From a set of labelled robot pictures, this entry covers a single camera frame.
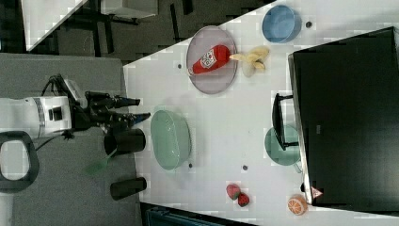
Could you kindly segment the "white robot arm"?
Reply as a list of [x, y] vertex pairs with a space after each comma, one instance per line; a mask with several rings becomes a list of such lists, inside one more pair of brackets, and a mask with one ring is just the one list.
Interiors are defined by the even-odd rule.
[[91, 127], [117, 134], [145, 121], [150, 113], [118, 113], [114, 109], [139, 105], [139, 99], [87, 91], [83, 105], [72, 95], [1, 99], [1, 132], [23, 131], [32, 139], [63, 136], [73, 138]]

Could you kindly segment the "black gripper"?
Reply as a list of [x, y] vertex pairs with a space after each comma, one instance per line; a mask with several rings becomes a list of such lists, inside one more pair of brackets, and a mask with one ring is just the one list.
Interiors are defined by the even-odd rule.
[[114, 121], [121, 121], [128, 126], [134, 126], [148, 119], [150, 113], [133, 114], [133, 113], [116, 113], [111, 108], [121, 108], [125, 106], [139, 105], [139, 99], [126, 97], [113, 98], [108, 93], [87, 91], [85, 93], [88, 105], [82, 107], [76, 104], [72, 108], [72, 129], [76, 132], [86, 131], [90, 127], [100, 126], [101, 124], [109, 124], [113, 118]]

